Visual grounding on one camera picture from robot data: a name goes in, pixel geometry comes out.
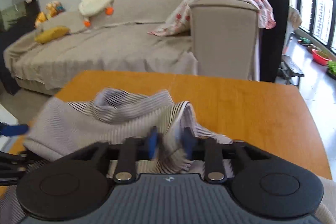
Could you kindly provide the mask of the right hand on gripper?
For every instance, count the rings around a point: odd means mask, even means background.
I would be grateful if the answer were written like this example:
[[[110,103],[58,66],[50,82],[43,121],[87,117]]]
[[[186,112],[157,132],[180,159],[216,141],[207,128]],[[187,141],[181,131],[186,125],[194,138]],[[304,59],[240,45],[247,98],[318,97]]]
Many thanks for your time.
[[[324,224],[336,224],[336,183],[318,176],[324,188],[322,201],[315,212],[315,216]]]

